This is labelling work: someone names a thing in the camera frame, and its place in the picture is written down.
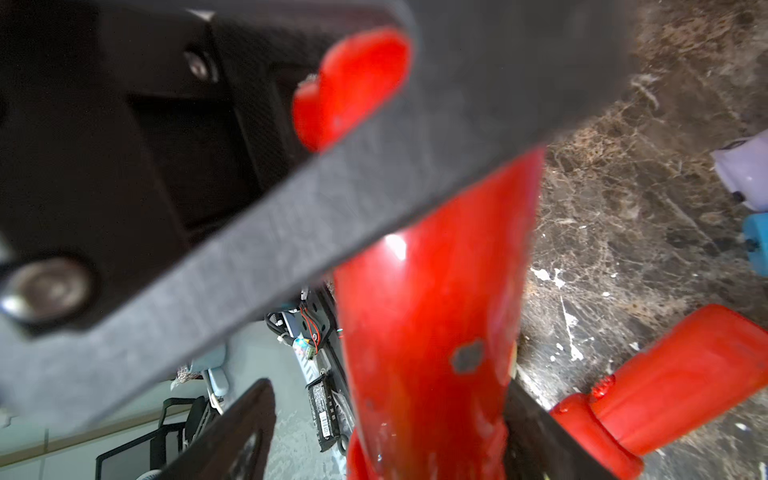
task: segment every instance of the battery pack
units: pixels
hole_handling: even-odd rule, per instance
[[[339,420],[336,417],[336,407],[331,395],[330,380],[322,374],[317,380],[307,386],[310,392],[310,406],[315,421],[317,440],[320,451],[330,449],[339,438]]]

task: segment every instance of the bolt head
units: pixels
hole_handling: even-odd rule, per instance
[[[184,58],[187,59],[192,75],[200,81],[215,82],[214,72],[211,70],[206,58],[193,51],[184,52]]]
[[[24,323],[67,316],[93,292],[91,271],[77,260],[55,257],[16,268],[0,286],[0,310]]]

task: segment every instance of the brown marble surface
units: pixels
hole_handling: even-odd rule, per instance
[[[518,357],[518,379],[545,407],[587,392],[699,306],[768,327],[768,282],[740,236],[750,212],[708,154],[768,128],[768,2],[637,7],[624,96],[549,150]],[[768,392],[645,462],[643,478],[765,478]]]

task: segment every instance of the red plastic tube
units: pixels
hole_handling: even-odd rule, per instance
[[[334,45],[294,95],[299,139],[330,146],[395,93],[409,62],[391,28]],[[350,479],[504,477],[502,406],[543,164],[533,150],[336,270],[357,416]]]
[[[766,385],[768,332],[708,305],[603,379],[588,398],[569,396],[551,414],[604,467],[630,480],[642,472],[642,455]]]

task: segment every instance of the red wire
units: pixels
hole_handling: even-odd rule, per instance
[[[304,307],[299,306],[299,311],[301,312],[301,316],[306,320],[308,329],[310,331],[310,337],[312,338],[313,343],[315,344],[315,353],[318,353],[320,350],[317,347],[317,342],[320,340],[320,331],[317,329],[317,325],[314,325],[314,322],[310,319],[310,313],[307,312],[306,315],[304,315]],[[312,334],[312,327],[315,327],[315,331],[317,332],[317,340],[315,340],[315,336]]]

